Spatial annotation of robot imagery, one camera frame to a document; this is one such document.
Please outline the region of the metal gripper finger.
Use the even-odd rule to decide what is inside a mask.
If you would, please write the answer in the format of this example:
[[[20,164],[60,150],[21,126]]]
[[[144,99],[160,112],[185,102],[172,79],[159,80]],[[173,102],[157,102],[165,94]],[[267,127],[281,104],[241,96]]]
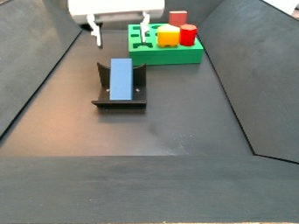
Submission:
[[[145,45],[145,34],[149,31],[149,14],[143,12],[143,21],[140,23],[140,37],[141,37],[141,44]]]
[[[90,27],[90,35],[96,37],[96,43],[97,47],[101,47],[101,37],[100,37],[100,27],[97,26],[94,22],[94,15],[88,14],[86,15],[88,25]]]

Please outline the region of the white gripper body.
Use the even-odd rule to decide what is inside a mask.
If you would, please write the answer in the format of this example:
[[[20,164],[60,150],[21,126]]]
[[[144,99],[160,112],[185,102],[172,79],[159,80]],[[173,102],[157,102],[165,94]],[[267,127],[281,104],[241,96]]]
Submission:
[[[68,10],[78,25],[92,18],[96,23],[139,20],[164,14],[164,0],[68,0]]]

